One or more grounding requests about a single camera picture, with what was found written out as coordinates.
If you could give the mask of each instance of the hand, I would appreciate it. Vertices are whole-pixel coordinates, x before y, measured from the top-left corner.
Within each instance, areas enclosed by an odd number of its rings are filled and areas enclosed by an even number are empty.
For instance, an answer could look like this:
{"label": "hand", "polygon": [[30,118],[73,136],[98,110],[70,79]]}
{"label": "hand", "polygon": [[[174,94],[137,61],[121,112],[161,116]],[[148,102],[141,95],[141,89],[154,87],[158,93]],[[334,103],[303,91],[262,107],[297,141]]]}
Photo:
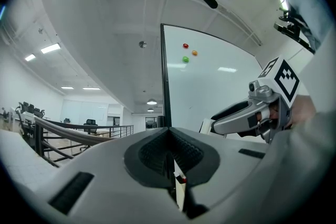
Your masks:
{"label": "hand", "polygon": [[[285,127],[288,127],[291,124],[298,124],[305,122],[306,120],[312,118],[316,113],[311,98],[307,95],[297,95],[293,105],[292,105],[292,115],[288,124]],[[272,103],[269,105],[269,118],[277,119],[278,118],[278,104]],[[261,114],[257,114],[257,120],[261,120]]]}

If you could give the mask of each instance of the whiteboard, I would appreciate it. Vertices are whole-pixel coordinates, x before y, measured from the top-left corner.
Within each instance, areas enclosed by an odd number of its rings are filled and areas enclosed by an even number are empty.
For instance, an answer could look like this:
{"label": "whiteboard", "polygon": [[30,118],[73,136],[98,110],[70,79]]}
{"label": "whiteboard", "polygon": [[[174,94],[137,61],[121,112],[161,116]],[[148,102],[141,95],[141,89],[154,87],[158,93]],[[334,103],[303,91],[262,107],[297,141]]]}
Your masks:
{"label": "whiteboard", "polygon": [[205,118],[248,97],[249,82],[262,71],[253,55],[199,31],[170,25],[163,30],[173,127],[198,132]]}

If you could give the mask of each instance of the whiteboard frame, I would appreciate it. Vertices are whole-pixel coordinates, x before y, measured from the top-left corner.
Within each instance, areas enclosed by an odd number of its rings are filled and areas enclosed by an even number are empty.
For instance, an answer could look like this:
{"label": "whiteboard frame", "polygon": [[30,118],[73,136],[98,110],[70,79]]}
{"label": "whiteboard frame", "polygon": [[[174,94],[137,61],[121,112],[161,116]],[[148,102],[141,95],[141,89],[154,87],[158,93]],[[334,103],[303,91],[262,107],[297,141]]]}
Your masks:
{"label": "whiteboard frame", "polygon": [[[227,43],[229,43],[232,46],[235,46],[237,48],[239,48],[239,47],[232,44],[231,42],[229,42],[225,39],[222,39],[220,37],[216,37],[214,35],[211,35],[211,34],[199,31],[199,30],[195,30],[195,29],[191,29],[191,28],[183,27],[183,26],[178,26],[178,25],[170,25],[170,24],[161,24],[160,25],[164,127],[172,127],[172,113],[171,113],[171,107],[170,107],[169,78],[168,78],[168,67],[167,67],[166,43],[165,43],[165,37],[164,37],[164,26],[173,26],[173,27],[178,27],[178,28],[183,28],[183,29],[188,29],[188,30],[191,30],[191,31],[199,32],[199,33],[202,33],[202,34],[206,34],[208,36],[218,38],[218,39],[220,39],[222,41],[225,41],[225,42],[227,42]],[[239,49],[241,49],[241,50],[247,52],[248,54],[252,55],[253,57],[255,57],[253,54],[249,53],[248,51],[246,51],[242,48],[239,48]]]}

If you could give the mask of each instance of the railing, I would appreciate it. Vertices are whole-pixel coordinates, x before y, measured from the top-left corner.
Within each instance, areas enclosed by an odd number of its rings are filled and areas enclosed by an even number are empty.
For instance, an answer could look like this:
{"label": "railing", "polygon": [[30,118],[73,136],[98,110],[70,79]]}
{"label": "railing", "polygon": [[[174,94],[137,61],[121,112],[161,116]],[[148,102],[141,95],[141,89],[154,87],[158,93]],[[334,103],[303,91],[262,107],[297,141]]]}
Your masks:
{"label": "railing", "polygon": [[[122,138],[133,134],[133,125],[125,126],[95,126],[95,125],[74,125],[70,123],[60,123],[46,121],[35,117],[35,151],[48,163],[59,167],[57,162],[66,159],[73,159],[82,153],[82,149],[87,150],[96,144]],[[57,147],[52,141],[64,140],[70,141],[70,145]],[[73,153],[73,149],[79,148],[79,151]],[[55,152],[61,155],[61,158],[51,159],[50,153]]]}

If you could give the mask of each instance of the black and white pattern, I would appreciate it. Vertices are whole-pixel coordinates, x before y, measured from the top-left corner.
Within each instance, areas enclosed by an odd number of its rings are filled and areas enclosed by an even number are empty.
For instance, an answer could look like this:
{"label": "black and white pattern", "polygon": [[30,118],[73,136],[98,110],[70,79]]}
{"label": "black and white pattern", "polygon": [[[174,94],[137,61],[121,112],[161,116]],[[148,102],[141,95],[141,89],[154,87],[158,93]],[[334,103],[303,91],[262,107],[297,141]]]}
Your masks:
{"label": "black and white pattern", "polygon": [[285,60],[283,60],[274,80],[280,86],[288,101],[291,102],[300,80]]}
{"label": "black and white pattern", "polygon": [[259,75],[258,78],[264,78],[265,76],[267,76],[267,74],[271,71],[272,67],[275,65],[277,60],[278,60],[278,58],[269,62],[268,65],[266,65],[266,67],[263,69],[263,71],[261,72],[261,74]]}

